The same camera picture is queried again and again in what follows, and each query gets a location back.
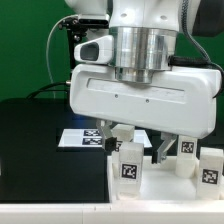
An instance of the black table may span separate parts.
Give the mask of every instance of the black table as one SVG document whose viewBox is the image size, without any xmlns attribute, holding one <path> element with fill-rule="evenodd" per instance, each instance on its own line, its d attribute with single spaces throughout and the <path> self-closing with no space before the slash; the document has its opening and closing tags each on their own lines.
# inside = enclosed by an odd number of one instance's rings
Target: black table
<svg viewBox="0 0 224 224">
<path fill-rule="evenodd" d="M 0 203 L 109 202 L 108 154 L 101 148 L 58 148 L 65 128 L 96 126 L 94 119 L 75 116 L 64 100 L 0 103 Z M 153 149 L 158 148 L 160 133 L 146 132 Z M 216 130 L 199 141 L 201 146 L 224 148 L 224 125 L 217 123 Z M 176 145 L 169 153 L 176 153 Z"/>
</svg>

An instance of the cable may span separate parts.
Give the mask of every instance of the cable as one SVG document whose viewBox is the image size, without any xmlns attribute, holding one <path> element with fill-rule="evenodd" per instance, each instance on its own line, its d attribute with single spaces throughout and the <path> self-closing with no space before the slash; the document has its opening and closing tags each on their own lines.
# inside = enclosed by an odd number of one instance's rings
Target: cable
<svg viewBox="0 0 224 224">
<path fill-rule="evenodd" d="M 221 78 L 220 89 L 219 89 L 219 91 L 216 93 L 216 95 L 213 97 L 213 98 L 216 98 L 216 97 L 219 96 L 219 95 L 223 92 L 223 90 L 224 90 L 224 88 L 223 88 L 223 84 L 224 84 L 224 82 L 223 82 L 223 80 L 224 80 L 224 71 L 223 71 L 223 69 L 222 69 L 221 66 L 219 66 L 219 65 L 217 65 L 217 64 L 215 64 L 215 63 L 213 63 L 213 62 L 208 63 L 208 65 L 211 65 L 213 68 L 216 68 L 217 70 L 219 70 L 220 73 L 221 73 L 221 77 L 222 77 L 222 78 Z"/>
<path fill-rule="evenodd" d="M 43 92 L 66 92 L 68 94 L 68 90 L 53 90 L 53 89 L 49 89 L 49 90 L 37 90 L 35 92 L 30 93 L 26 98 L 27 99 L 33 99 L 38 94 L 43 93 Z"/>
<path fill-rule="evenodd" d="M 48 70 L 48 76 L 50 78 L 50 82 L 51 84 L 54 83 L 54 79 L 53 79 L 53 76 L 52 76 L 52 73 L 51 73 L 51 68 L 50 68 L 50 62 L 49 62 L 49 49 L 50 49 L 50 43 L 51 43 L 51 38 L 52 38 L 52 35 L 55 31 L 55 29 L 57 28 L 57 26 L 59 25 L 59 23 L 61 23 L 63 20 L 65 19 L 68 19 L 68 18 L 72 18 L 72 17 L 75 17 L 75 15 L 71 15 L 71 16 L 66 16 L 62 19 L 60 19 L 52 28 L 49 36 L 48 36 L 48 39 L 47 39 L 47 46 L 46 46 L 46 62 L 47 62 L 47 70 Z"/>
<path fill-rule="evenodd" d="M 190 35 L 187 26 L 188 20 L 188 6 L 189 0 L 183 0 L 182 4 L 182 13 L 181 13 L 181 25 L 182 30 L 186 38 L 196 47 L 196 49 L 202 54 L 203 58 L 206 59 L 208 62 L 211 62 L 211 59 L 205 49 Z"/>
<path fill-rule="evenodd" d="M 66 82 L 55 82 L 53 84 L 49 84 L 47 86 L 44 86 L 44 87 L 40 88 L 39 90 L 50 89 L 50 88 L 56 87 L 56 86 L 67 86 L 67 83 Z"/>
</svg>

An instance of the metal cylinder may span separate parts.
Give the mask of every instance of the metal cylinder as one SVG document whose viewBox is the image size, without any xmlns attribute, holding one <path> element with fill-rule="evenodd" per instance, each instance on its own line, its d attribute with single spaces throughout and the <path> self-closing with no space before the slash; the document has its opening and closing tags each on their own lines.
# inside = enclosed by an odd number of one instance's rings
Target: metal cylinder
<svg viewBox="0 0 224 224">
<path fill-rule="evenodd" d="M 113 27 L 116 78 L 151 83 L 154 71 L 170 70 L 168 57 L 174 54 L 176 31 L 149 28 Z"/>
</svg>

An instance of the green backdrop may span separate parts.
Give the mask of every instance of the green backdrop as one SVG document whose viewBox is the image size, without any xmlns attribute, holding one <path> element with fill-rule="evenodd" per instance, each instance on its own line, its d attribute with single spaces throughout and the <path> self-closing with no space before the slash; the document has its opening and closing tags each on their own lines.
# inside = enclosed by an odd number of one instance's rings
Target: green backdrop
<svg viewBox="0 0 224 224">
<path fill-rule="evenodd" d="M 47 38 L 53 25 L 72 13 L 64 0 L 0 0 L 0 101 L 26 97 L 50 83 L 45 60 Z M 224 67 L 224 33 L 197 40 L 212 60 Z M 178 37 L 177 54 L 197 56 L 182 35 Z M 50 63 L 55 81 L 68 79 L 65 30 L 57 31 L 53 36 Z M 223 96 L 218 98 L 218 118 L 224 120 Z"/>
</svg>

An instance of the white block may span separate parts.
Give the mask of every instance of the white block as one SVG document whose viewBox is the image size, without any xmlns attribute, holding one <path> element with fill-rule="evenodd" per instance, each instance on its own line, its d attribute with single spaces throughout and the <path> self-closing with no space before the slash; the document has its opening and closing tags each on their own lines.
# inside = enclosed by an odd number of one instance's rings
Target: white block
<svg viewBox="0 0 224 224">
<path fill-rule="evenodd" d="M 201 148 L 196 194 L 198 199 L 220 199 L 223 161 L 222 149 Z"/>
<path fill-rule="evenodd" d="M 139 195 L 142 179 L 144 145 L 123 142 L 119 151 L 119 199 L 135 199 Z"/>
<path fill-rule="evenodd" d="M 192 178 L 196 168 L 197 139 L 179 136 L 175 173 L 178 177 Z"/>
<path fill-rule="evenodd" d="M 117 141 L 130 142 L 134 139 L 135 127 L 132 125 L 118 124 L 111 131 Z"/>
<path fill-rule="evenodd" d="M 114 177 L 118 178 L 118 176 L 119 176 L 119 152 L 113 151 L 111 156 L 112 156 L 112 167 L 113 167 Z"/>
</svg>

